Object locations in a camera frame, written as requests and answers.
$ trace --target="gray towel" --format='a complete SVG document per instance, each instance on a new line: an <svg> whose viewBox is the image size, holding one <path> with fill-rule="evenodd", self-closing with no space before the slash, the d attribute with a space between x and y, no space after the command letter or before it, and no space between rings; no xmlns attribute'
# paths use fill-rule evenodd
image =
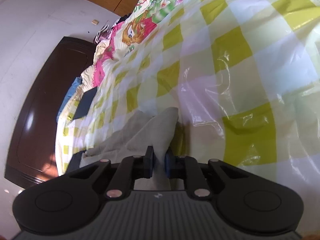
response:
<svg viewBox="0 0 320 240"><path fill-rule="evenodd" d="M155 166L151 179L135 181L135 190L170 190L170 182L164 172L164 155L172 141L178 109L169 107L155 117L136 111L125 126L114 132L107 140L82 154L80 168L101 159L119 163L132 155L145 155L147 147L153 146Z"/></svg>

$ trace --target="metal screw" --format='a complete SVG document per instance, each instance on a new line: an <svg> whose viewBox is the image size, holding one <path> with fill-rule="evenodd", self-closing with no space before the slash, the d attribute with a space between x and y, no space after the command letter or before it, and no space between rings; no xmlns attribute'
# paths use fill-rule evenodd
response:
<svg viewBox="0 0 320 240"><path fill-rule="evenodd" d="M120 197L122 195L122 191L119 189L111 189L107 191L107 196L114 198L114 197Z"/></svg>
<svg viewBox="0 0 320 240"><path fill-rule="evenodd" d="M198 197L207 197L210 195L210 191L205 188L198 188L195 190L194 193Z"/></svg>

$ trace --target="dark brown headboard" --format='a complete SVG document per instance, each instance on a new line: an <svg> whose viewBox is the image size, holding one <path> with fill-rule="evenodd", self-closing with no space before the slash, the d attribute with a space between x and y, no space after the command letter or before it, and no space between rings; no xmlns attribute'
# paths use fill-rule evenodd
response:
<svg viewBox="0 0 320 240"><path fill-rule="evenodd" d="M33 83L13 131L5 175L27 188L58 175L55 163L56 117L74 79L93 62L96 46L63 37Z"/></svg>

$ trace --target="ribbed black surface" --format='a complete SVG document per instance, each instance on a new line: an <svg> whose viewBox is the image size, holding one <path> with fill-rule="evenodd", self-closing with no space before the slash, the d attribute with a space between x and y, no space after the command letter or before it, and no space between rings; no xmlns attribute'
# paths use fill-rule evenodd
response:
<svg viewBox="0 0 320 240"><path fill-rule="evenodd" d="M16 240L246 240L300 239L294 232L281 236L250 236L226 224L205 201L190 199L185 191L133 191L121 201L106 204L89 225L62 236L22 232Z"/></svg>

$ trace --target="checkered bedsheet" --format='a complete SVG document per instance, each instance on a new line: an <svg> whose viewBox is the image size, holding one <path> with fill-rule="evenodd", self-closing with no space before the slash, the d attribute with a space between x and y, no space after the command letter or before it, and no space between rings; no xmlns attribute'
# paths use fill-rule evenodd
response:
<svg viewBox="0 0 320 240"><path fill-rule="evenodd" d="M60 173L136 109L175 106L175 154L218 158L293 188L305 202L298 229L319 230L319 4L183 0L133 51L104 65L86 117L71 120L79 98L71 99L58 122Z"/></svg>

